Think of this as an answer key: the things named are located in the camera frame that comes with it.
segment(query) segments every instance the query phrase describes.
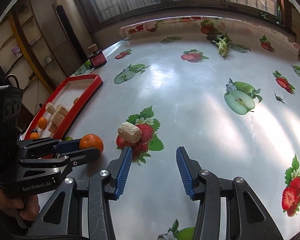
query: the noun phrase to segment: red jar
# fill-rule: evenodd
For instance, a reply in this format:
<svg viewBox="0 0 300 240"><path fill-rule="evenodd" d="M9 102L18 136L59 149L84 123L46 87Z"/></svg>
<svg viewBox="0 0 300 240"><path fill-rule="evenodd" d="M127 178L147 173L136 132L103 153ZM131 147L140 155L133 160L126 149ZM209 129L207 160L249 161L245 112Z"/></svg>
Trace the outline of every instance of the red jar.
<svg viewBox="0 0 300 240"><path fill-rule="evenodd" d="M103 55L103 52L101 49L98 49L96 44L91 45L88 48L88 51L91 53L89 55L89 60L93 66L93 68L97 69L102 67L107 63L107 60L105 56Z"/></svg>

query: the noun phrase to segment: jar lid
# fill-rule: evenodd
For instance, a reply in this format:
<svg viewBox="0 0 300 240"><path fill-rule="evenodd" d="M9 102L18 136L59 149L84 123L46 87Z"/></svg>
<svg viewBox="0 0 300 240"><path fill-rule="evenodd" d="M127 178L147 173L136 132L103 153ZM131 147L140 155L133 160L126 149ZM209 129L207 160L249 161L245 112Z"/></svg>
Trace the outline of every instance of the jar lid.
<svg viewBox="0 0 300 240"><path fill-rule="evenodd" d="M93 53L94 51L98 50L98 47L96 44L91 45L90 47L88 47L88 51L90 53Z"/></svg>

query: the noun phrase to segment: window frame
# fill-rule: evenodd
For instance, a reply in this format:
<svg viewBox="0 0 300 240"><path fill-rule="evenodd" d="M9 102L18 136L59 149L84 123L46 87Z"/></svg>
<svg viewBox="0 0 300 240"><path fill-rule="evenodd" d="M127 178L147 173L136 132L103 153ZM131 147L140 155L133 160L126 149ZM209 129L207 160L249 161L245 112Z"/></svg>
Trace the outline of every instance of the window frame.
<svg viewBox="0 0 300 240"><path fill-rule="evenodd" d="M259 8L255 8L249 5L230 2L226 0L160 0L160 3L152 4L144 7L140 7L137 9L133 9L130 11L122 11L120 8L123 8L121 1L118 1L118 7L120 11L122 11L122 14L118 14L114 17L111 17L109 19L106 19L104 21L99 21L97 14L95 12L95 9L92 5L91 0L78 0L81 7L84 16L87 18L87 28L89 32L95 32L97 30L100 30L114 22L118 22L123 19L131 18L134 16L138 16L141 14L151 13L154 11L160 11L163 9L173 9L173 8L205 8L205 9L216 9L221 11L235 11L241 14L246 15L254 15L254 16L260 16L260 13L266 13L268 20L271 22L276 23L277 22L277 16L273 15L269 12L265 12ZM278 0L275 0L275 6L276 8L280 5Z"/></svg>

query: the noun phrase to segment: small orange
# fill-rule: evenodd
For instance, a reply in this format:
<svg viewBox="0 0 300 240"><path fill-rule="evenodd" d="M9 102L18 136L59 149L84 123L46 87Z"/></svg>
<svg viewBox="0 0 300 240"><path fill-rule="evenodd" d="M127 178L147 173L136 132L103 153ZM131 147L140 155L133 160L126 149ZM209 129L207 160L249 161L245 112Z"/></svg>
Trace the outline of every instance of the small orange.
<svg viewBox="0 0 300 240"><path fill-rule="evenodd" d="M39 139L40 135L37 132L33 132L30 134L30 139Z"/></svg>
<svg viewBox="0 0 300 240"><path fill-rule="evenodd" d="M73 104L75 104L76 102L78 102L79 98L76 98L74 101L73 101Z"/></svg>
<svg viewBox="0 0 300 240"><path fill-rule="evenodd" d="M100 151L100 154L103 152L103 141L98 135L93 133L89 133L82 137L79 149L87 149L87 148L97 148Z"/></svg>
<svg viewBox="0 0 300 240"><path fill-rule="evenodd" d="M39 119L39 121L38 121L38 127L39 127L40 129L46 128L46 127L47 127L47 124L48 124L48 121L47 121L47 119L45 119L44 117L41 117L41 118Z"/></svg>

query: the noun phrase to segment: table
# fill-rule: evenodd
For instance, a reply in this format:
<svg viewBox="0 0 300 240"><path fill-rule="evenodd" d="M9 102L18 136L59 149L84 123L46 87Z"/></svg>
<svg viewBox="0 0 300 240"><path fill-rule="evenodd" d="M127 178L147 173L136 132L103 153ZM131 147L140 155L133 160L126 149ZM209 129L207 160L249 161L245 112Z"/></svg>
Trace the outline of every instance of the table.
<svg viewBox="0 0 300 240"><path fill-rule="evenodd" d="M210 42L216 32L231 39L225 57ZM179 146L220 178L243 177L284 239L300 231L300 207L297 215L282 209L284 189L292 179L300 186L299 45L261 25L204 16L138 23L120 34L124 40L103 51L107 64L89 72L104 85L66 135L95 133L105 145L97 162L70 174L79 180L119 157L121 123L155 131L131 164L124 194L110 203L117 240L157 239L176 219L178 230L195 226L199 203L185 194ZM41 206L50 195L40 195ZM222 200L219 239L225 233Z"/></svg>

